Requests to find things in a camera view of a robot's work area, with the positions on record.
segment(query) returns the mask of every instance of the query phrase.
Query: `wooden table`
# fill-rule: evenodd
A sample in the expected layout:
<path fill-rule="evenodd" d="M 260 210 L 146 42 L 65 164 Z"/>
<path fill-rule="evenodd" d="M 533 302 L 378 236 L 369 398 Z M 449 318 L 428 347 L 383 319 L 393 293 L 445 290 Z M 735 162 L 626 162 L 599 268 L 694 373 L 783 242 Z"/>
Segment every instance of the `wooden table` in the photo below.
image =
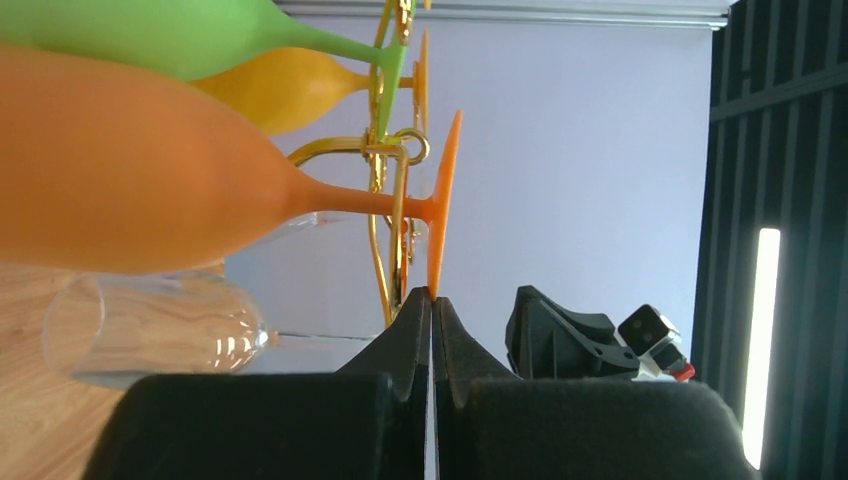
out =
<path fill-rule="evenodd" d="M 223 264 L 213 267 L 223 272 Z M 72 382 L 41 355 L 53 297 L 74 272 L 0 265 L 0 478 L 78 479 L 122 392 Z"/>

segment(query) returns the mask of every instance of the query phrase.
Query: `wine glass rim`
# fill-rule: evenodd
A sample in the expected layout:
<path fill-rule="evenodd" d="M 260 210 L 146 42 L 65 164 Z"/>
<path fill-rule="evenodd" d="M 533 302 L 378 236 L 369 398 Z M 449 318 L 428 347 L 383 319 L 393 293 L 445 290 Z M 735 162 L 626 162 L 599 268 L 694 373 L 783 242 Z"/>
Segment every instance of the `wine glass rim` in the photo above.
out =
<path fill-rule="evenodd" d="M 51 340 L 50 340 L 51 319 L 53 319 L 54 313 L 55 313 L 56 309 L 58 308 L 59 304 L 62 303 L 62 299 L 65 298 L 67 295 L 70 295 L 70 294 L 73 293 L 72 287 L 80 284 L 81 282 L 89 281 L 89 280 L 93 281 L 94 284 L 96 285 L 96 287 L 97 287 L 97 299 L 98 299 L 98 302 L 100 302 L 100 318 L 98 319 L 97 332 L 95 332 L 95 334 L 88 340 L 88 345 L 86 346 L 85 351 L 83 352 L 83 355 L 81 355 L 79 358 L 77 358 L 75 363 L 73 363 L 71 365 L 64 366 L 64 367 L 60 367 L 55 362 L 55 360 L 53 359 L 53 354 L 52 354 L 53 349 L 50 348 L 50 344 L 51 344 Z M 94 348 L 95 343 L 97 343 L 97 339 L 100 337 L 100 333 L 103 331 L 103 323 L 104 323 L 104 320 L 105 320 L 105 314 L 106 314 L 106 309 L 105 309 L 105 305 L 103 303 L 103 287 L 100 284 L 100 279 L 99 279 L 98 274 L 96 274 L 96 273 L 83 273 L 83 274 L 77 275 L 73 280 L 68 282 L 68 284 L 65 285 L 65 287 L 62 288 L 62 290 L 58 294 L 56 294 L 56 296 L 53 298 L 53 301 L 50 302 L 50 307 L 48 307 L 47 314 L 44 317 L 44 325 L 43 325 L 42 331 L 41 331 L 41 351 L 42 351 L 42 354 L 44 356 L 44 361 L 45 361 L 45 363 L 47 363 L 47 366 L 51 370 L 53 370 L 54 372 L 56 372 L 60 375 L 70 375 L 71 372 L 74 371 L 74 368 L 76 368 L 76 366 L 79 365 L 79 363 L 84 358 L 87 358 L 89 356 L 89 354 L 91 354 L 91 351 Z"/>

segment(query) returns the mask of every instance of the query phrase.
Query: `light fixture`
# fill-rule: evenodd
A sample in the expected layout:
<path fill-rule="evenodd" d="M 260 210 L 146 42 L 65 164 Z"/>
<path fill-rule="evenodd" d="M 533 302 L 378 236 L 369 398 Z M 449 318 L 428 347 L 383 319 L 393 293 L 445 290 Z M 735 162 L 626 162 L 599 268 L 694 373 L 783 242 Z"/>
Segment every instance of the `light fixture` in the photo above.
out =
<path fill-rule="evenodd" d="M 751 465 L 760 469 L 763 430 L 766 418 L 771 333 L 777 292 L 780 257 L 780 230 L 760 230 L 757 269 L 754 280 L 754 306 L 751 313 L 751 340 L 745 381 L 745 410 L 742 416 L 742 444 Z"/>

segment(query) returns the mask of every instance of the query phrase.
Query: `white wall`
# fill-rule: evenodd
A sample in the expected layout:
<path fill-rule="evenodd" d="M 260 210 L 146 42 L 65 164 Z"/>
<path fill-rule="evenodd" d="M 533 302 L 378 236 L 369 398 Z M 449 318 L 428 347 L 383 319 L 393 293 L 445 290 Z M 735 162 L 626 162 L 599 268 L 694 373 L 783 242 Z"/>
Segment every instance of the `white wall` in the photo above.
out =
<path fill-rule="evenodd" d="M 369 19 L 307 21 L 369 43 L 375 28 Z M 567 309 L 615 322 L 651 303 L 680 328 L 688 350 L 710 32 L 419 21 L 416 34 L 425 26 L 434 148 L 412 182 L 434 176 L 452 115 L 465 109 L 441 294 L 470 333 L 505 361 L 515 290 L 533 284 Z M 416 38 L 413 58 L 417 45 Z M 410 125 L 408 94 L 399 98 L 393 129 Z M 354 95 L 277 144 L 291 152 L 320 137 L 360 135 L 365 102 L 364 93 Z M 366 185 L 355 156 L 322 157 L 307 170 Z M 410 285 L 425 282 L 424 264 Z M 381 328 L 364 217 L 235 255 L 228 275 L 276 328 Z M 256 368 L 291 369 L 281 355 Z"/>

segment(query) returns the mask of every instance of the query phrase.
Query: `wooden surface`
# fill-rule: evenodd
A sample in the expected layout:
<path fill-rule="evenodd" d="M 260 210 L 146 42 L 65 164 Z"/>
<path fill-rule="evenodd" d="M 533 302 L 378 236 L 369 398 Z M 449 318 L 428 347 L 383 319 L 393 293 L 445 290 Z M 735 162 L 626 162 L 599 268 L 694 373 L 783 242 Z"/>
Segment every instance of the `wooden surface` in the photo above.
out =
<path fill-rule="evenodd" d="M 0 479 L 78 479 L 121 398 L 122 392 L 66 380 L 44 363 L 44 315 L 73 277 L 0 265 Z"/>

